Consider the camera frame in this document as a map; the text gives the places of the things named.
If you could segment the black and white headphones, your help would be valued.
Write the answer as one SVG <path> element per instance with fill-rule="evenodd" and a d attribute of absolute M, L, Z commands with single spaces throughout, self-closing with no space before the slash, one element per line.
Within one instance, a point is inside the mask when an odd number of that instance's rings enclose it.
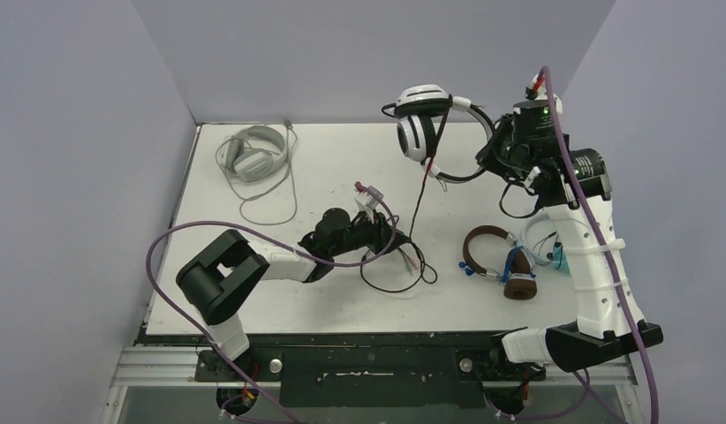
<path fill-rule="evenodd" d="M 418 270 L 418 276 L 412 284 L 401 289 L 392 290 L 369 282 L 364 272 L 360 271 L 359 274 L 363 282 L 378 292 L 400 294 L 408 292 L 420 282 L 425 284 L 437 282 L 437 271 L 427 263 L 421 249 L 412 242 L 412 235 L 420 212 L 422 198 L 425 194 L 427 180 L 430 178 L 436 179 L 445 189 L 449 184 L 464 184 L 482 174 L 480 170 L 477 170 L 467 177 L 458 177 L 445 174 L 435 167 L 435 156 L 452 110 L 463 111 L 473 116 L 487 131 L 487 137 L 492 137 L 495 124 L 479 106 L 473 105 L 473 102 L 466 97 L 447 93 L 436 84 L 421 84 L 408 87 L 401 92 L 394 102 L 386 103 L 381 107 L 382 114 L 397 121 L 397 140 L 403 155 L 422 165 L 424 176 L 412 212 L 408 235 L 406 236 L 406 243 L 412 246 L 417 261 L 411 262 L 411 257 L 402 248 L 397 249 L 405 263 Z"/>

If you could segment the teal cat-ear headphones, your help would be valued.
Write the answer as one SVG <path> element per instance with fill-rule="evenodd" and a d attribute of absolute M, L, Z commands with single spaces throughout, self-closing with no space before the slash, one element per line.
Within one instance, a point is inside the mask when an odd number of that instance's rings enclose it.
<path fill-rule="evenodd" d="M 560 242 L 556 242 L 554 244 L 552 252 L 547 254 L 547 259 L 549 260 L 549 266 L 552 269 L 559 270 L 566 274 L 570 273 L 563 245 Z"/>

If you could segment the brown headphones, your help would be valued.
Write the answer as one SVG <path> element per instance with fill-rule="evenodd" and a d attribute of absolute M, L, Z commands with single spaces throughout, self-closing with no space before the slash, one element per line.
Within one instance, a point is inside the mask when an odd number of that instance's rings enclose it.
<path fill-rule="evenodd" d="M 463 244 L 462 244 L 463 260 L 475 261 L 478 265 L 480 265 L 473 258 L 473 254 L 470 250 L 470 245 L 476 238 L 483 237 L 483 236 L 500 239 L 502 242 L 504 242 L 510 248 L 509 251 L 514 246 L 521 245 L 518 242 L 518 238 L 511 231 L 507 231 L 504 228 L 501 228 L 501 227 L 498 227 L 495 225 L 480 225 L 480 226 L 477 226 L 477 227 L 473 228 L 472 230 L 470 230 L 466 234 L 466 236 L 463 240 Z M 503 265 L 506 260 L 507 254 L 504 257 L 503 264 L 501 265 L 501 267 L 496 270 L 503 269 Z M 514 281 L 508 282 L 507 284 L 500 284 L 500 285 L 503 287 L 503 296 L 507 299 L 512 299 L 512 300 L 530 300 L 530 299 L 533 299 L 538 292 L 536 279 L 534 282 L 514 280 Z"/>

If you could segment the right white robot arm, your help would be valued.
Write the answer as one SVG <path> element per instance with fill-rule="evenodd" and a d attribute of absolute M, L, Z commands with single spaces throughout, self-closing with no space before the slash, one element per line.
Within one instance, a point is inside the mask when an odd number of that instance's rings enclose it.
<path fill-rule="evenodd" d="M 516 103 L 477 158 L 536 195 L 536 210 L 562 243 L 577 305 L 572 322 L 505 334 L 488 354 L 490 370 L 509 378 L 536 362 L 571 372 L 661 344 L 662 327 L 641 313 L 626 278 L 605 162 L 591 148 L 571 150 L 568 140 L 557 139 L 548 101 Z"/>

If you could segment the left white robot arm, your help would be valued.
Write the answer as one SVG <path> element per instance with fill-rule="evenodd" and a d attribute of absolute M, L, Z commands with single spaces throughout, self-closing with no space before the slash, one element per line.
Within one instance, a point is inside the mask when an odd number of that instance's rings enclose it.
<path fill-rule="evenodd" d="M 251 372 L 253 356 L 238 310 L 260 281 L 316 282 L 333 269 L 337 256 L 362 248 L 372 255 L 389 254 L 409 241 L 382 212 L 350 216 L 331 208 L 290 250 L 224 231 L 177 273 L 176 283 L 222 350 L 218 368 L 239 380 Z"/>

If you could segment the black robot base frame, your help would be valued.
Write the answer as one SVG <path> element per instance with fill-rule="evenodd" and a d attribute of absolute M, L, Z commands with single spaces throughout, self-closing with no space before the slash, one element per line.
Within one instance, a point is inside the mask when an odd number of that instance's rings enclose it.
<path fill-rule="evenodd" d="M 481 408 L 518 395 L 529 366 L 498 359 L 495 331 L 251 335 L 238 366 L 281 405 Z"/>

